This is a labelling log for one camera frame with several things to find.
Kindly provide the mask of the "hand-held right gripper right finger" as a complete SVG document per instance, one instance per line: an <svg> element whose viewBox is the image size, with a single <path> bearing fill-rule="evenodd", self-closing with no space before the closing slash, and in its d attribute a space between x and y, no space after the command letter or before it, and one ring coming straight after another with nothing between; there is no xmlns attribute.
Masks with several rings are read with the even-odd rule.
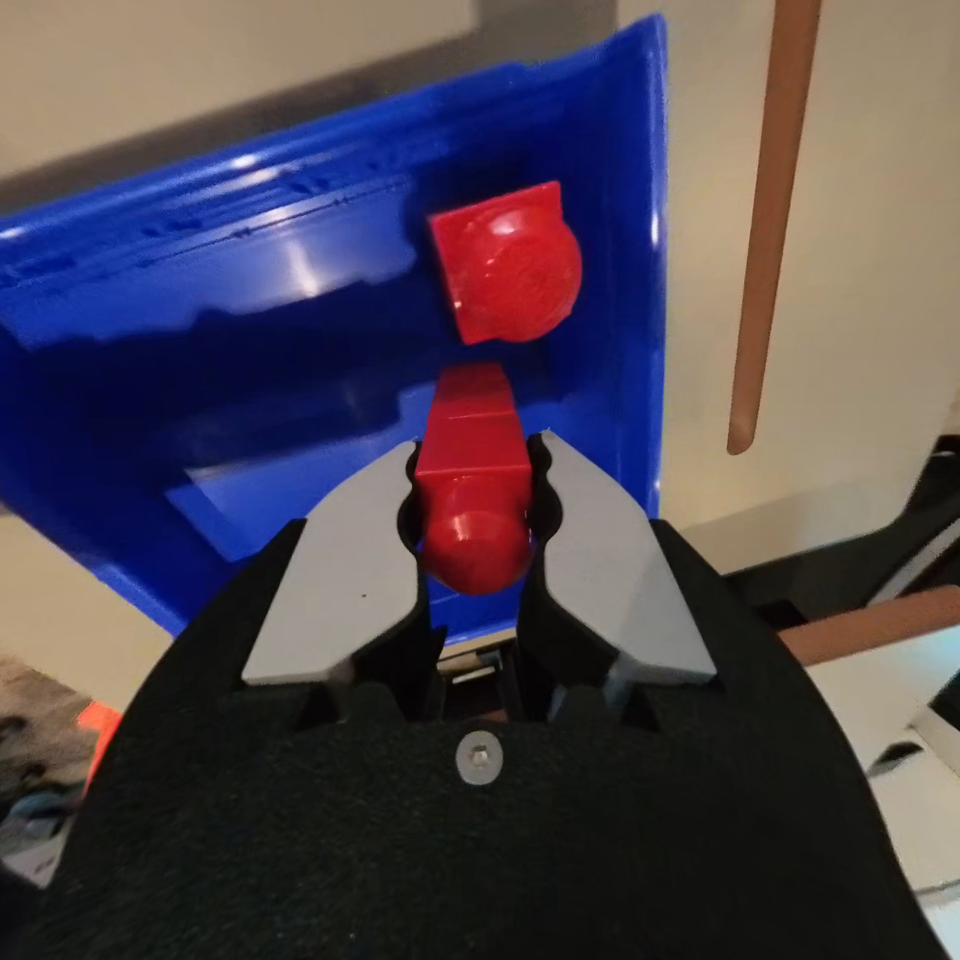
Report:
<svg viewBox="0 0 960 960"><path fill-rule="evenodd" d="M529 451L523 652L562 688L711 682L714 660L640 504L552 431Z"/></svg>

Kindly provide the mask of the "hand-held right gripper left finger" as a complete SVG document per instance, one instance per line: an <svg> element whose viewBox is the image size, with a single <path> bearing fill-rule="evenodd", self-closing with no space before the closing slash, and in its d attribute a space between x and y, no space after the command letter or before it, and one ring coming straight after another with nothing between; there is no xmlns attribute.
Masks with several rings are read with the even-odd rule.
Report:
<svg viewBox="0 0 960 960"><path fill-rule="evenodd" d="M245 684L345 683L360 655L426 612L423 575L401 528L416 452L403 441L306 515L243 667Z"/></svg>

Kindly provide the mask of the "red mega block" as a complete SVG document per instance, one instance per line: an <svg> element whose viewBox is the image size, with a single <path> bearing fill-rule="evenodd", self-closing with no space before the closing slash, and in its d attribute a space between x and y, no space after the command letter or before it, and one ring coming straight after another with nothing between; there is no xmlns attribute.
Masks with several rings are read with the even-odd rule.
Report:
<svg viewBox="0 0 960 960"><path fill-rule="evenodd" d="M467 419L506 416L517 409L503 366L477 362L449 366L440 373L431 411L448 419Z"/></svg>
<svg viewBox="0 0 960 960"><path fill-rule="evenodd" d="M414 469L427 572L458 594L504 591L532 553L533 468L513 411L429 414Z"/></svg>
<svg viewBox="0 0 960 960"><path fill-rule="evenodd" d="M572 315L583 258L558 180L431 214L427 224L466 346L534 342Z"/></svg>

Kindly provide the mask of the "blue plastic bin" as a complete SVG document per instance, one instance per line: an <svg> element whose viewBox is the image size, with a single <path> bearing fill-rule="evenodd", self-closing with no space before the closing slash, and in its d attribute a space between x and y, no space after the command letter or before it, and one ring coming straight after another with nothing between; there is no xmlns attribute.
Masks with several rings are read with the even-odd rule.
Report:
<svg viewBox="0 0 960 960"><path fill-rule="evenodd" d="M2 503L169 634L290 521L503 364L660 507L666 18L420 84L2 221ZM428 217L558 182L582 253L534 342L460 340Z"/></svg>

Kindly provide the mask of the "brown table edge strip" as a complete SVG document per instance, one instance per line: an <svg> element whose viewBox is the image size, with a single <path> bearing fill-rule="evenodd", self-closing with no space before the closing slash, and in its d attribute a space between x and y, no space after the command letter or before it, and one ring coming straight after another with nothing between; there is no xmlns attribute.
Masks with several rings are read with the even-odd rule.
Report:
<svg viewBox="0 0 960 960"><path fill-rule="evenodd" d="M926 637L959 624L959 587L942 585L788 628L778 637L804 667Z"/></svg>

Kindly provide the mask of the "orange object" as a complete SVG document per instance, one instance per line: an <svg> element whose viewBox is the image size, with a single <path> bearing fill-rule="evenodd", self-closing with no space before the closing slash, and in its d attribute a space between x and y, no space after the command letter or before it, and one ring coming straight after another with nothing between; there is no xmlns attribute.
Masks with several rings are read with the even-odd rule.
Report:
<svg viewBox="0 0 960 960"><path fill-rule="evenodd" d="M83 792L90 789L97 770L106 754L114 735L123 719L123 713L99 701L90 702L76 720L77 728L96 734L92 759L90 761Z"/></svg>

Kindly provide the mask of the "brown wooden rod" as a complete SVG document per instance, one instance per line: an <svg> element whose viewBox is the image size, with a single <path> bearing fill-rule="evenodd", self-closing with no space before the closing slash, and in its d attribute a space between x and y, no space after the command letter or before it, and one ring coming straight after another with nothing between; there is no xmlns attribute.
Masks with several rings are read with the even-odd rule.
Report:
<svg viewBox="0 0 960 960"><path fill-rule="evenodd" d="M726 451L756 438L821 1L775 1L750 217Z"/></svg>

